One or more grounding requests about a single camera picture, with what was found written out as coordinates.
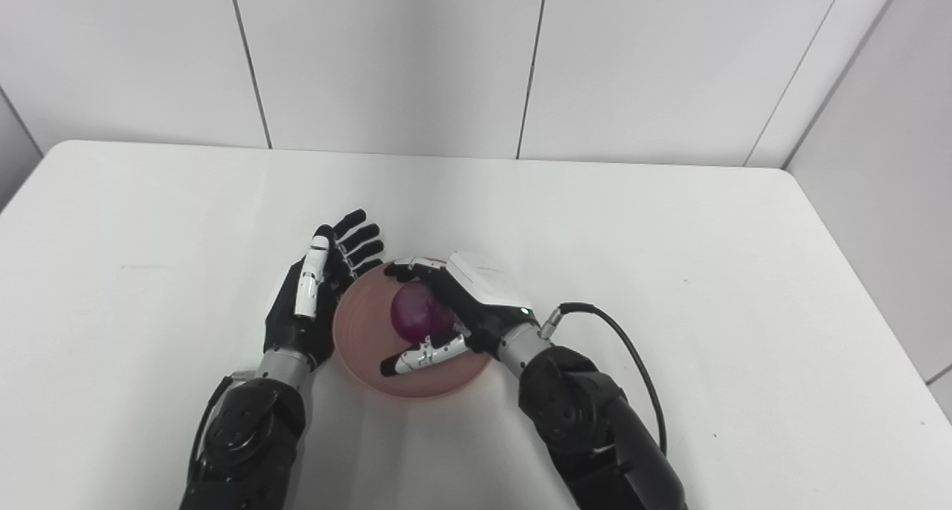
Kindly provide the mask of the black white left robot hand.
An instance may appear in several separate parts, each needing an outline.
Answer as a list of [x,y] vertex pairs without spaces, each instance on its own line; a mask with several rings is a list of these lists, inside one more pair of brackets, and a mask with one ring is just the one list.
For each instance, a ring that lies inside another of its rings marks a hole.
[[364,209],[319,226],[266,315],[265,353],[300,354],[309,370],[329,360],[338,304],[357,279],[382,264],[384,249],[380,226]]

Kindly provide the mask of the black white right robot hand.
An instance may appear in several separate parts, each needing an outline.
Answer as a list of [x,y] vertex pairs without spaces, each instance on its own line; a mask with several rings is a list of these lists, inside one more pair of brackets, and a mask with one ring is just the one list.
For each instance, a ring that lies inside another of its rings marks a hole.
[[447,332],[432,332],[401,353],[381,361],[383,377],[396,377],[435,367],[466,351],[499,358],[515,342],[517,331],[537,332],[541,325],[533,305],[512,277],[495,264],[469,252],[454,252],[446,262],[404,258],[385,266],[384,274],[399,283],[421,283],[453,314]]

